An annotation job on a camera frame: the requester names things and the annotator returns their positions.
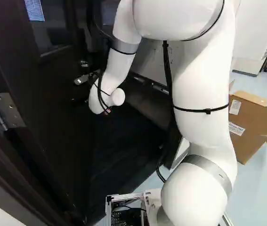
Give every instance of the black cable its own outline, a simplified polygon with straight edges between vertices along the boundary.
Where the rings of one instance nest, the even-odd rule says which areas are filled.
[[[213,26],[217,23],[217,21],[219,20],[219,18],[221,17],[221,14],[222,14],[222,12],[223,12],[223,8],[224,8],[224,4],[225,4],[225,0],[223,0],[223,2],[222,2],[221,11],[220,11],[220,13],[219,13],[217,19],[216,19],[215,22],[211,25],[211,27],[208,28],[208,30],[204,31],[203,33],[201,33],[200,35],[198,35],[198,36],[195,37],[195,38],[186,39],[186,40],[182,40],[182,41],[192,41],[192,40],[195,40],[195,39],[198,39],[198,38],[202,37],[202,36],[205,35],[207,32],[209,32],[209,31],[213,28]]]
[[[159,161],[158,161],[157,164],[156,164],[156,170],[155,170],[157,176],[159,177],[159,179],[160,179],[163,183],[166,182],[166,179],[162,176],[162,174],[161,174],[161,172],[160,172],[160,166],[161,166],[161,164],[162,164],[162,160],[163,160],[164,156],[165,156],[165,154],[162,154],[162,156],[160,157]]]
[[[173,99],[172,99],[172,74],[171,74],[171,67],[170,67],[170,60],[169,60],[169,53],[168,53],[168,43],[167,41],[163,41],[162,42],[162,49],[163,49],[163,65],[164,65],[164,70],[165,70],[165,76],[166,76],[166,82],[167,82],[167,87],[169,90],[169,98],[170,98],[170,102],[173,103]],[[175,118],[174,116],[174,111],[173,109],[171,109],[171,119],[173,120]],[[161,172],[160,172],[160,166],[162,164],[163,159],[166,157],[167,155],[167,148],[163,147],[164,151],[160,157],[160,159],[158,160],[157,164],[156,164],[156,174],[159,177],[159,179],[165,183],[166,179],[162,176]]]
[[[110,49],[110,43],[109,43],[109,40],[108,40],[108,50],[107,50],[107,52],[106,52],[106,58],[108,58],[108,54],[109,54],[109,49]],[[103,99],[103,97],[102,97],[102,90],[101,90],[101,85],[102,85],[102,78],[103,78],[103,74],[104,74],[104,71],[105,71],[105,69],[106,69],[106,62],[104,61],[103,63],[102,63],[102,68],[101,68],[101,71],[100,71],[100,74],[99,74],[99,77],[98,77],[98,83],[97,83],[97,97],[98,97],[98,99],[99,99],[99,103],[100,103],[100,105],[101,105],[101,107],[103,108],[103,110],[107,113],[107,114],[109,114],[109,111],[108,111],[108,109],[109,109],[109,106],[105,103],[105,101],[104,101],[104,99]]]
[[[101,107],[103,108],[103,110],[109,114],[108,112],[108,105],[105,103],[105,101],[103,100],[103,97],[102,97],[102,92],[101,92],[101,85],[102,85],[102,78],[103,78],[103,71],[101,71],[100,75],[99,75],[99,78],[98,78],[98,83],[97,83],[97,97],[99,99],[99,103],[101,105]]]

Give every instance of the metal hinge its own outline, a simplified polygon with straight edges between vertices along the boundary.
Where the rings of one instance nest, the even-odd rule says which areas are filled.
[[[11,128],[25,127],[9,93],[0,93],[0,131]]]

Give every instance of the cardboard box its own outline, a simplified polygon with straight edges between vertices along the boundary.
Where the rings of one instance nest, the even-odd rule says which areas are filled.
[[[229,127],[237,160],[245,164],[267,142],[267,99],[244,91],[230,95]]]

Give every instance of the light blue floor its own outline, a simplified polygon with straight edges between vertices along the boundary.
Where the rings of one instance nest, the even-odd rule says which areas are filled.
[[[235,79],[231,93],[243,90],[267,98],[267,74],[257,78],[232,73]],[[168,177],[170,172],[161,167],[161,172]],[[162,182],[153,173],[135,192],[162,187]],[[234,191],[227,206],[227,213],[234,226],[267,226],[267,144],[246,163],[238,164],[238,177]],[[104,219],[96,224],[105,226]]]

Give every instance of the white robotic arm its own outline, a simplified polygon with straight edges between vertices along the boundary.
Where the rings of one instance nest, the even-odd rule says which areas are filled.
[[[125,80],[142,37],[184,40],[182,65],[173,78],[173,104],[189,155],[162,188],[162,207],[175,226],[216,226],[237,174],[228,129],[228,84],[235,38],[230,0],[121,0],[101,82],[107,106],[121,105]],[[90,109],[104,111],[97,81]]]

